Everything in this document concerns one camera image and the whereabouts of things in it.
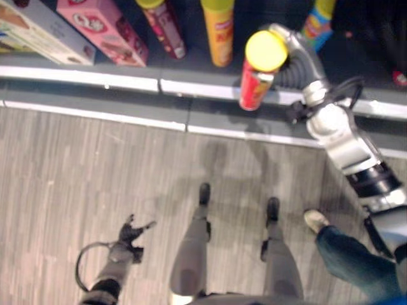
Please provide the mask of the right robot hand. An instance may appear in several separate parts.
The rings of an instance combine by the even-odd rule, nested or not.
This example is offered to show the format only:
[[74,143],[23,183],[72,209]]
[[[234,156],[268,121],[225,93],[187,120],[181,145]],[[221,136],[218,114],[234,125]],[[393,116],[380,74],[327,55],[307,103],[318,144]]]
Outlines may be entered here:
[[268,30],[282,38],[288,50],[286,62],[274,77],[274,86],[303,90],[314,81],[326,80],[326,73],[314,47],[300,32],[277,23],[271,24]]

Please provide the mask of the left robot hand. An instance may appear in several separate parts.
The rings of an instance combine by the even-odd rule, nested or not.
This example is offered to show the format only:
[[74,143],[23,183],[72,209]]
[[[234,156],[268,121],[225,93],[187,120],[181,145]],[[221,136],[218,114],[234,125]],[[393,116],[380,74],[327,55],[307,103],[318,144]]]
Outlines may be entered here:
[[145,233],[147,230],[154,228],[157,225],[157,221],[153,220],[144,226],[134,227],[133,222],[134,214],[132,213],[127,217],[124,225],[122,225],[119,232],[118,241],[127,245],[131,245],[134,240],[140,237],[140,235]]

